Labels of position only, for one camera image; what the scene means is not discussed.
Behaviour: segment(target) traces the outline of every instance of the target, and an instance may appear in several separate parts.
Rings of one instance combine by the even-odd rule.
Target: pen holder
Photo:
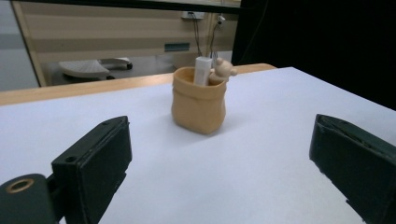
[[[172,116],[176,124],[197,133],[213,133],[225,118],[226,82],[193,84],[194,68],[176,70],[173,80]]]

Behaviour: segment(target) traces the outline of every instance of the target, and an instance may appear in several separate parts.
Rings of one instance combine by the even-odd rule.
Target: white wall
[[[37,88],[33,66],[8,1],[0,1],[0,91]]]

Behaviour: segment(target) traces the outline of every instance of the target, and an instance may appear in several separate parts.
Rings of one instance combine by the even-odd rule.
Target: white table
[[[101,121],[128,116],[133,160],[101,223],[362,223],[309,160],[316,114],[396,145],[396,112],[294,68],[232,77],[214,134],[172,121],[172,85],[0,106],[0,183],[50,163]]]

